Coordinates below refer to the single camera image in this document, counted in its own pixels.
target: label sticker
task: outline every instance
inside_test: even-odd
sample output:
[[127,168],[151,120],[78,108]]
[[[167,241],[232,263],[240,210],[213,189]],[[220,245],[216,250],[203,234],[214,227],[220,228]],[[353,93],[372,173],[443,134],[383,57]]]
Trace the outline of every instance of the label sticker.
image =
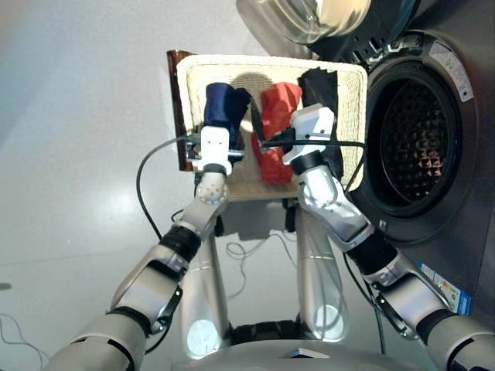
[[430,49],[429,55],[447,70],[457,87],[461,102],[467,102],[473,98],[473,88],[466,70],[452,50],[436,40]]
[[464,291],[448,282],[440,274],[426,264],[419,262],[419,269],[435,284],[447,297],[450,306],[458,315],[468,315],[471,307],[471,297]]

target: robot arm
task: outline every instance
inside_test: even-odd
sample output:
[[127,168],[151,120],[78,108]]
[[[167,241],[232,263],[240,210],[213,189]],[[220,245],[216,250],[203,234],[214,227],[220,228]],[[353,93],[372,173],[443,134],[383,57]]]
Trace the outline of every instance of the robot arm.
[[193,202],[159,244],[142,258],[115,292],[111,310],[91,322],[52,357],[46,370],[138,370],[146,338],[166,331],[182,296],[179,283],[202,240],[227,205],[231,173],[227,129],[201,131],[203,171]]
[[[331,132],[333,120],[327,110],[316,105],[293,115],[295,139],[328,138],[324,133]],[[380,292],[377,303],[387,319],[405,338],[420,337],[439,369],[495,369],[494,333],[469,316],[451,312],[441,291],[345,197],[323,164],[323,149],[296,145],[284,156],[298,176],[299,204],[327,225],[363,279]]]

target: floor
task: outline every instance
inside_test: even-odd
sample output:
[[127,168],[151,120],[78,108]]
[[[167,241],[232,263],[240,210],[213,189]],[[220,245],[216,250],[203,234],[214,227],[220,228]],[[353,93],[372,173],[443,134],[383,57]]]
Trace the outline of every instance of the floor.
[[[171,138],[165,51],[258,54],[234,2],[0,0],[0,312],[49,355],[106,309],[120,280],[155,242],[135,197],[142,156]],[[143,175],[159,227],[191,200],[193,177],[168,148]],[[227,293],[238,262],[218,242]],[[246,244],[252,246],[255,241]],[[246,263],[247,286],[229,303],[245,324],[294,318],[295,269],[275,240]],[[295,244],[288,243],[295,254]],[[373,312],[342,273],[350,311],[345,343],[378,350]],[[263,315],[250,310],[262,303]],[[3,321],[5,338],[18,340]],[[389,353],[431,369],[421,346],[386,326]],[[176,326],[142,370],[183,360]],[[0,342],[0,369],[39,369],[36,352]]]

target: woven basket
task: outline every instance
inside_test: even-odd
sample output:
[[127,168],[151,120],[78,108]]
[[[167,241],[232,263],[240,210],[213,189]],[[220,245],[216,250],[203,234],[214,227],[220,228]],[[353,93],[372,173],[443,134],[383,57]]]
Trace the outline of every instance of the woven basket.
[[[177,65],[177,81],[182,102],[184,124],[191,133],[203,122],[207,102],[206,88],[210,83],[223,82],[245,88],[261,107],[260,93],[275,83],[298,83],[307,70],[319,67],[338,73],[337,137],[341,141],[364,142],[366,115],[367,75],[363,68],[353,64],[330,63],[315,60],[297,60],[272,56],[188,56]],[[258,163],[251,149],[252,132],[249,110],[241,122],[245,156],[234,165],[228,178],[229,200],[280,199],[294,197],[296,184],[271,185],[260,178]],[[344,175],[342,184],[349,182],[361,156],[360,148],[342,148]],[[361,182],[361,170],[351,189]]]

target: cable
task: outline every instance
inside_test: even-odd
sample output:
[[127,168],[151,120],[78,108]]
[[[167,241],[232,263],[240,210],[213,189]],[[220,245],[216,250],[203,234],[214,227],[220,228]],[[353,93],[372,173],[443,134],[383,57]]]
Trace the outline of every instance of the cable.
[[366,145],[361,143],[360,141],[323,141],[316,139],[295,139],[290,141],[266,141],[261,144],[262,148],[272,148],[272,147],[286,147],[293,145],[324,145],[326,147],[357,147],[362,148],[363,153],[361,154],[361,158],[357,163],[356,169],[351,175],[349,182],[344,189],[344,194],[347,196],[347,193],[350,191],[350,187],[356,180],[357,174],[361,170],[361,167],[364,164],[364,157],[366,154]]
[[141,175],[142,175],[142,169],[145,167],[146,162],[158,151],[161,149],[172,145],[178,141],[185,141],[187,140],[187,136],[182,136],[182,137],[177,137],[174,139],[170,139],[169,141],[166,141],[165,143],[161,143],[161,145],[158,145],[154,147],[148,154],[141,160],[141,163],[139,164],[138,168],[138,173],[136,174],[136,192],[138,194],[138,201],[139,205],[141,206],[142,212],[145,214],[146,219],[149,221],[149,224],[152,226],[153,230],[155,231],[156,236],[159,238],[159,240],[162,239],[162,234],[160,233],[158,227],[155,224],[155,221],[153,220],[152,216],[149,214],[148,209],[146,208],[145,201],[142,198],[141,194]]
[[[19,333],[19,338],[21,338],[21,340],[22,340],[21,342],[10,342],[10,341],[5,339],[5,336],[3,335],[2,316],[10,318],[15,323],[15,327],[17,327],[17,332]],[[46,359],[50,360],[48,355],[43,350],[35,347],[33,344],[31,344],[30,342],[27,342],[26,339],[24,339],[24,336],[22,335],[22,331],[21,331],[21,326],[19,326],[19,323],[15,320],[14,317],[12,317],[11,315],[7,315],[6,313],[0,313],[0,337],[2,338],[2,341],[5,344],[8,344],[8,345],[25,345],[25,346],[28,346],[29,348],[33,349],[34,351],[36,351],[36,353],[38,353],[38,357],[39,357],[39,370],[40,371],[43,369],[43,356],[45,356]]]
[[324,141],[318,139],[293,139],[290,141],[266,141],[261,143],[262,148],[288,147],[291,145],[324,145],[326,147],[359,147],[366,145],[360,141]]
[[[262,247],[267,240],[269,240],[272,237],[277,237],[277,238],[280,239],[280,241],[282,242],[282,245],[284,246],[285,252],[287,253],[287,257],[289,258],[289,260],[292,263],[292,266],[294,266],[294,268],[297,268],[297,265],[296,265],[295,261],[292,259],[292,256],[291,256],[291,254],[288,251],[287,243],[285,243],[284,239],[280,235],[278,235],[277,233],[273,233],[270,236],[264,238],[263,240],[261,240],[260,242],[258,242],[254,247],[252,247],[250,250],[244,249],[244,247],[240,243],[238,243],[238,242],[229,242],[226,245],[226,247],[225,247],[226,252],[227,252],[227,255],[229,256],[230,259],[240,260],[241,261],[240,271],[241,271],[241,276],[243,278],[243,281],[242,281],[241,288],[239,290],[237,290],[237,292],[235,292],[234,294],[231,294],[231,295],[228,295],[227,296],[227,300],[228,301],[235,299],[246,288],[246,283],[248,281],[248,278],[246,276],[246,272],[244,271],[244,265],[246,264],[247,259],[252,254],[254,254],[254,252],[256,252],[257,249],[259,249],[260,247]],[[236,252],[236,251],[232,250],[232,248],[231,248],[232,246],[238,247],[241,250],[241,252]]]
[[364,289],[363,287],[360,285],[360,283],[357,281],[357,278],[356,276],[354,275],[354,272],[352,269],[350,269],[350,265],[349,265],[349,261],[347,260],[347,255],[346,254],[343,254],[343,262],[345,263],[346,265],[346,268],[347,270],[349,271],[349,274],[350,274],[350,277],[353,279],[354,281],[354,284],[356,284],[357,286],[357,289],[359,290],[359,292],[363,295],[363,298],[368,302],[369,305],[371,305],[371,307],[373,309],[376,309],[378,310],[380,313],[382,312],[382,310],[377,307],[375,305],[375,303],[372,302],[372,300],[368,297],[368,295],[366,295],[366,293],[364,292]]
[[282,234],[284,235],[285,239],[289,242],[297,242],[297,237],[295,239],[288,238],[288,236],[295,235],[294,232],[287,232],[286,230],[282,231]]
[[172,223],[176,222],[176,216],[178,216],[182,211],[184,211],[184,209],[177,210],[170,216],[170,220],[172,221]]
[[[373,292],[371,291],[370,285],[367,282],[365,282],[364,285],[366,286],[370,298],[373,298],[374,300]],[[377,319],[378,336],[380,337],[380,353],[385,356],[387,355],[387,348],[385,347],[384,325],[381,322],[380,312],[377,310],[376,305],[374,308],[374,316]]]
[[162,341],[167,336],[167,334],[169,333],[171,326],[172,326],[172,316],[170,317],[169,324],[167,325],[166,329],[163,331],[162,336],[160,336],[160,339],[158,339],[158,341],[155,344],[153,344],[148,349],[146,349],[145,356],[147,354],[153,352],[155,349],[157,349],[160,346],[160,344],[162,344]]

